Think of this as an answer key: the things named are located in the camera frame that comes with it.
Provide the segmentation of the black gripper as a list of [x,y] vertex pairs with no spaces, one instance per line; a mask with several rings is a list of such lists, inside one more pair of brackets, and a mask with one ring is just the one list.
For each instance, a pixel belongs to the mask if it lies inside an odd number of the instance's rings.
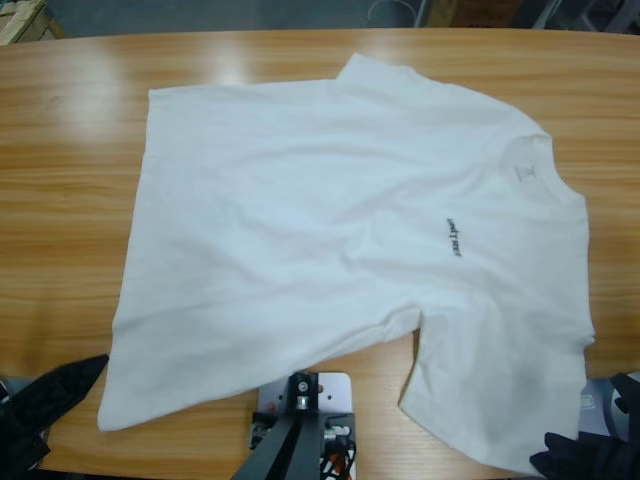
[[[109,362],[107,354],[86,358],[55,368],[51,375],[34,382],[32,423],[50,426],[74,401],[83,400]],[[46,432],[31,432],[15,417],[12,397],[16,393],[8,380],[1,381],[1,470],[32,471],[50,449]]]
[[[531,465],[546,479],[638,479],[639,441],[581,434],[577,440],[547,432],[548,451],[530,457]],[[577,466],[559,456],[577,456]]]

